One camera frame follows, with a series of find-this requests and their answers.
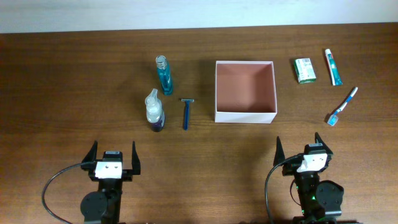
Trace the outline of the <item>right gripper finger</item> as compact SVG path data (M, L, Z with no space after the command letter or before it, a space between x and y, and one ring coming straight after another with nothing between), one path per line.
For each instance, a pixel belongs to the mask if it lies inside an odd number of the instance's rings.
M285 161L285 154L284 154L284 150L283 150L283 147L282 147L282 143L281 143L280 137L277 136L277 139L276 139L276 150L275 150L273 166L276 166L277 164L280 164L283 161Z
M326 151L326 153L328 155L332 155L333 152L331 151L331 149L326 145L326 143L323 141L323 139L320 137L319 133L316 132L315 133L315 142L322 144L322 148Z

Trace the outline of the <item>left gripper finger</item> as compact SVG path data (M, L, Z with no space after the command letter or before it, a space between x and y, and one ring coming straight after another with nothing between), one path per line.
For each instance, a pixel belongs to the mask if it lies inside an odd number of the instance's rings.
M133 175L140 175L141 174L141 162L139 156L136 151L136 143L132 142L132 174Z
M83 158L82 163L84 165L93 165L96 162L96 156L98 152L98 142L97 140L94 141L93 145L91 146L90 150Z

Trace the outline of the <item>clear purple spray bottle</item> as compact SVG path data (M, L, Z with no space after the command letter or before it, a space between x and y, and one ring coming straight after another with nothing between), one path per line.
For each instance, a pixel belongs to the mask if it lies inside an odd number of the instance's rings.
M162 102L157 97L158 89L153 88L145 99L146 116L154 132L160 132L164 128L165 113Z

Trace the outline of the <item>teal mouthwash bottle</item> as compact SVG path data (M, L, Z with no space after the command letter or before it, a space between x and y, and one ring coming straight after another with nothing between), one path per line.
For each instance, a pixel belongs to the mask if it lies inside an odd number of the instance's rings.
M163 55L158 55L155 62L164 95L171 95L173 93L173 82L169 62Z

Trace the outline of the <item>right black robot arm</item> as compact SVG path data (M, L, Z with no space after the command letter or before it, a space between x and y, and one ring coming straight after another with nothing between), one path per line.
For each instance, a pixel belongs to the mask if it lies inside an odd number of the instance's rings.
M283 176L292 176L296 185L302 216L292 223L336 223L341 216L344 188L330 180L320 180L319 174L328 167L331 149L318 133L315 142L307 144L303 153L285 157L280 138L276 140L274 167L282 167Z

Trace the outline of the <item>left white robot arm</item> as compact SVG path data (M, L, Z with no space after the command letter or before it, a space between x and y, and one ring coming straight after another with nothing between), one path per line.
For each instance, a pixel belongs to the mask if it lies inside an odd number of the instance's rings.
M91 181L98 183L98 189L82 199L80 211L85 223L119 223L123 183L141 174L136 145L132 145L130 169L123 169L121 151L105 151L103 158L97 159L97 149L95 141L82 160L81 169L88 172Z

